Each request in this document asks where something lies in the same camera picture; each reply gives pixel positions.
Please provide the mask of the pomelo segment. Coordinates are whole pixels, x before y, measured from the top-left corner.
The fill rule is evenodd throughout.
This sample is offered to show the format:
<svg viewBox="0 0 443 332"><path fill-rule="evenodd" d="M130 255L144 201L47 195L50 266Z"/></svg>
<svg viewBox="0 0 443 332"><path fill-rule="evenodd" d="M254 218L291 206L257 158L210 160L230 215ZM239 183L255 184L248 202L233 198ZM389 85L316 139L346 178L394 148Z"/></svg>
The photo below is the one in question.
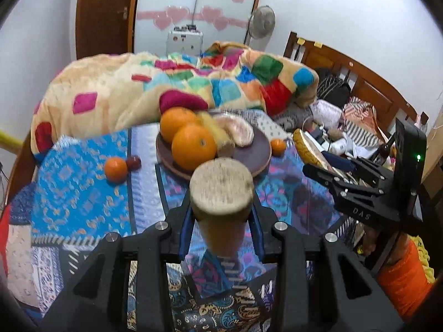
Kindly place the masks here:
<svg viewBox="0 0 443 332"><path fill-rule="evenodd" d="M315 146L311 139L301 130L293 132L293 142L297 153L304 164L312 164L329 172L333 172L332 166L324 158L320 150Z"/></svg>
<svg viewBox="0 0 443 332"><path fill-rule="evenodd" d="M254 129L245 119L229 113L221 113L213 117L237 146L244 148L251 145L254 139Z"/></svg>

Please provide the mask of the small mandarin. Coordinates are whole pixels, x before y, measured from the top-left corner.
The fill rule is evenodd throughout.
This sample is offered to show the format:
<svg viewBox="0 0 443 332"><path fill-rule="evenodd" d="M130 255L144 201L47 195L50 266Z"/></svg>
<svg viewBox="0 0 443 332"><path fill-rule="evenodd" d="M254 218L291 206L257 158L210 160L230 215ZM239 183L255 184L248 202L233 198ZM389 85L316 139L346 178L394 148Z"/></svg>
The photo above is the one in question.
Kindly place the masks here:
<svg viewBox="0 0 443 332"><path fill-rule="evenodd" d="M121 184L126 180L128 167L121 157L110 157L104 163L104 174L109 182Z"/></svg>
<svg viewBox="0 0 443 332"><path fill-rule="evenodd" d="M282 139L272 139L270 141L272 156L281 157L287 148L286 142Z"/></svg>

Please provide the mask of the dark red grape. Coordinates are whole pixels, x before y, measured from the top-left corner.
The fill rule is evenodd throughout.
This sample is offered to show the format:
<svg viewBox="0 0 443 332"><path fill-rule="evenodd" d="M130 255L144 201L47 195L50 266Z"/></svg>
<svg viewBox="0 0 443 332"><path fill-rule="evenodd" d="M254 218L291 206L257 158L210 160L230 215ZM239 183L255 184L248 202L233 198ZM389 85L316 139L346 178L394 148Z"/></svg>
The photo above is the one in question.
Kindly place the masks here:
<svg viewBox="0 0 443 332"><path fill-rule="evenodd" d="M129 172L137 171L142 166L141 159L137 155L128 157L125 162Z"/></svg>

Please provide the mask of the large orange with sticker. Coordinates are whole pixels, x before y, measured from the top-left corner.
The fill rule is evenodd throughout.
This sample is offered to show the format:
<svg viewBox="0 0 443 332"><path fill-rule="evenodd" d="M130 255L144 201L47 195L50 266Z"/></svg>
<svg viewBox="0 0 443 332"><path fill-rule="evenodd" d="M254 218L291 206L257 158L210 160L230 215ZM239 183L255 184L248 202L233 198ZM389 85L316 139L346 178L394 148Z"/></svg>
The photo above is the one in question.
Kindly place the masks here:
<svg viewBox="0 0 443 332"><path fill-rule="evenodd" d="M191 172L215 158L217 145L207 128L199 124L188 124L174 135L171 154L176 165Z"/></svg>

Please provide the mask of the wooden bed headboard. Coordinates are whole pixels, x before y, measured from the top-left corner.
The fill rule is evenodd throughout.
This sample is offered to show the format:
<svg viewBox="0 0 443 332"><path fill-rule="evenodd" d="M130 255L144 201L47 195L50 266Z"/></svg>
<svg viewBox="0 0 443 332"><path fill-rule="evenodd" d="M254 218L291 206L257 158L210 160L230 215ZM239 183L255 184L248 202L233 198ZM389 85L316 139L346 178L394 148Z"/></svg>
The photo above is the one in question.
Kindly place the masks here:
<svg viewBox="0 0 443 332"><path fill-rule="evenodd" d="M378 126L389 134L395 120L426 124L429 116L415 108L386 79L339 51L317 41L305 40L291 32L284 51L286 58L299 61L311 69L325 68L346 81L351 95L375 107Z"/></svg>

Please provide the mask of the black striped bag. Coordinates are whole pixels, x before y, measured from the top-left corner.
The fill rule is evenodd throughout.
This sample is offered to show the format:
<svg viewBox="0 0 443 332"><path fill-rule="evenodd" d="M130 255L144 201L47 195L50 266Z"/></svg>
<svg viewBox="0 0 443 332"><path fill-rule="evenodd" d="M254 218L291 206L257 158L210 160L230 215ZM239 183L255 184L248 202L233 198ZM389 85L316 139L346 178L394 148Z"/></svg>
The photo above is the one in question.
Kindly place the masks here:
<svg viewBox="0 0 443 332"><path fill-rule="evenodd" d="M343 109L351 98L350 85L327 68L317 68L315 71L319 76L318 99Z"/></svg>

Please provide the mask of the blue patterned cloth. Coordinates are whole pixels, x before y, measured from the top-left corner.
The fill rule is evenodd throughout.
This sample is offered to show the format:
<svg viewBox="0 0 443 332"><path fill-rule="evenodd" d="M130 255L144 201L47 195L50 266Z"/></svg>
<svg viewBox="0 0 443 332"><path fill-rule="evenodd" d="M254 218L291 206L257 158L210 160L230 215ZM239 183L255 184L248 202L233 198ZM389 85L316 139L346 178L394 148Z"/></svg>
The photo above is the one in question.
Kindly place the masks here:
<svg viewBox="0 0 443 332"><path fill-rule="evenodd" d="M125 159L130 134L123 130L92 139L62 136L45 156L31 212L34 245L93 247L109 232L136 232L128 183L113 184L104 173L111 157Z"/></svg>

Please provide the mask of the white dotted cloth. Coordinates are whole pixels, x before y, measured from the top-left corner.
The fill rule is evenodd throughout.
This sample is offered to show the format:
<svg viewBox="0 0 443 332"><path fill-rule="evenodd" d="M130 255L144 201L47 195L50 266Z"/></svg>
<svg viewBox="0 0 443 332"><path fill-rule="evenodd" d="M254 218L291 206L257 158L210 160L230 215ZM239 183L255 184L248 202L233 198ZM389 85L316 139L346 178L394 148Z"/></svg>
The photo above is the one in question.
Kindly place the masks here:
<svg viewBox="0 0 443 332"><path fill-rule="evenodd" d="M253 127L258 128L269 141L274 139L287 140L291 138L290 133L286 132L261 110L240 110L239 114Z"/></svg>

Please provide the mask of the dark purple round plate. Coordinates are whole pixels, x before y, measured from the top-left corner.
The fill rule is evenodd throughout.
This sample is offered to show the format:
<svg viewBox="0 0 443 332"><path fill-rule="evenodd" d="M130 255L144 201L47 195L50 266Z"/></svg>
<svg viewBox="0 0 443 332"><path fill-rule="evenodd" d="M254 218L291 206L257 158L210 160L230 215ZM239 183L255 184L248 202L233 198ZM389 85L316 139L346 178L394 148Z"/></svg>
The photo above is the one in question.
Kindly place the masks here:
<svg viewBox="0 0 443 332"><path fill-rule="evenodd" d="M229 112L208 112L212 117L221 113ZM255 177L264 171L270 162L272 150L270 146L270 141L266 136L256 127L254 129L254 139L250 146L241 148L235 143L235 149L232 157L244 164L251 174ZM171 144L163 140L160 132L158 133L155 141L156 149L160 161L175 175L180 176L183 179L190 179L193 171L189 172L173 162L171 154Z"/></svg>

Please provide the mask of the standing electric fan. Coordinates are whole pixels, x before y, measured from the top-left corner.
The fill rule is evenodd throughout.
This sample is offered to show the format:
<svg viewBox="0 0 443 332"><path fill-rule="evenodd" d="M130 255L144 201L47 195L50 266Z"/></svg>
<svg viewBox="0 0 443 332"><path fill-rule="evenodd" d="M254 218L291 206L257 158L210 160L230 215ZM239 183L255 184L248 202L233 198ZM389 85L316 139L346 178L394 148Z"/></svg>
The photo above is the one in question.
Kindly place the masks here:
<svg viewBox="0 0 443 332"><path fill-rule="evenodd" d="M275 12L269 5L255 8L247 22L246 44L268 42L275 29Z"/></svg>

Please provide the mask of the yellow foam tube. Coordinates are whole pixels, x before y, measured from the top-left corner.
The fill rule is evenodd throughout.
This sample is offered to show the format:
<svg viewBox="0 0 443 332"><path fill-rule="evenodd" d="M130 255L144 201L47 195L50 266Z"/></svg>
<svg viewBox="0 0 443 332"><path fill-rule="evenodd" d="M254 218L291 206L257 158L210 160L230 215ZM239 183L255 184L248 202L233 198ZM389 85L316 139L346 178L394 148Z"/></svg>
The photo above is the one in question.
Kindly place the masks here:
<svg viewBox="0 0 443 332"><path fill-rule="evenodd" d="M0 130L0 146L5 151L18 155L22 150L23 141L19 140L3 130Z"/></svg>

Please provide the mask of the colourful patchwork quilt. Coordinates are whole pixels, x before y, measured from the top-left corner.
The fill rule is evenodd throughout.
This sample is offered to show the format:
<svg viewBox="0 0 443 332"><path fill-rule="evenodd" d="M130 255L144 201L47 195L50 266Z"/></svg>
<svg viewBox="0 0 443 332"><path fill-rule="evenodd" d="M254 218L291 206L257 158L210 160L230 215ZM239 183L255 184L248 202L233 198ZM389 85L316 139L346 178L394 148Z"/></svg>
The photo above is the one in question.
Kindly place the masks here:
<svg viewBox="0 0 443 332"><path fill-rule="evenodd" d="M36 106L30 148L42 158L62 136L87 139L156 122L172 107L259 109L274 116L307 107L318 74L302 63L216 42L201 56L100 54L65 67Z"/></svg>

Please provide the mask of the white device box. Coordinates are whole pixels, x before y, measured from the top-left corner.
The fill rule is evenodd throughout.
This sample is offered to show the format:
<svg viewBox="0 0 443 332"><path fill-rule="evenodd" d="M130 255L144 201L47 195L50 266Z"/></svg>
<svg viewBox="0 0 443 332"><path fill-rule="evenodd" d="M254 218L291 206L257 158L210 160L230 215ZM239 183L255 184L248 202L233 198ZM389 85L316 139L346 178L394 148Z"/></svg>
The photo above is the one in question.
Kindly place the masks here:
<svg viewBox="0 0 443 332"><path fill-rule="evenodd" d="M203 50L204 34L196 25L175 26L168 32L166 54L200 56Z"/></svg>

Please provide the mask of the frosted heart wardrobe doors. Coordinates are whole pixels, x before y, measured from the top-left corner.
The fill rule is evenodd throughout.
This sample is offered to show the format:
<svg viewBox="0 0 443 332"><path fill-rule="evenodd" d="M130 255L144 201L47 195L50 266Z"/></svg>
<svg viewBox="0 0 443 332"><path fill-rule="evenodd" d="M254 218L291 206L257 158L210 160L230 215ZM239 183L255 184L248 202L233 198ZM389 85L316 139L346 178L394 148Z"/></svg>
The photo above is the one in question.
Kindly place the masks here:
<svg viewBox="0 0 443 332"><path fill-rule="evenodd" d="M215 41L243 43L257 4L258 0L137 0L133 51L162 56L168 34L185 25L195 25L203 34L203 50Z"/></svg>

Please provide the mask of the brown wooden door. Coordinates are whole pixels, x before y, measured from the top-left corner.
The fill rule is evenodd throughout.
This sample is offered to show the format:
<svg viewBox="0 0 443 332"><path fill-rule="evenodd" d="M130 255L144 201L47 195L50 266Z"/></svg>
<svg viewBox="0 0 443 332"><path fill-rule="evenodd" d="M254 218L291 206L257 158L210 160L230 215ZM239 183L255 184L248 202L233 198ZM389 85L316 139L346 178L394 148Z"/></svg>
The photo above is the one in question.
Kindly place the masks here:
<svg viewBox="0 0 443 332"><path fill-rule="evenodd" d="M77 0L77 58L131 52L136 2L137 0Z"/></svg>

